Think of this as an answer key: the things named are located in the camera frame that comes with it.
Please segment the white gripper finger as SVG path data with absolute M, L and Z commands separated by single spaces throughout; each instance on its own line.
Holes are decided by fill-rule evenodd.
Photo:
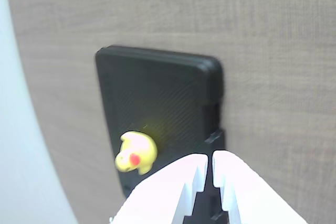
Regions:
M 229 223 L 307 223 L 237 155 L 215 151 L 212 170 Z
M 171 224 L 191 216 L 196 194 L 205 188 L 208 156 L 190 154 L 140 182 L 110 223 Z

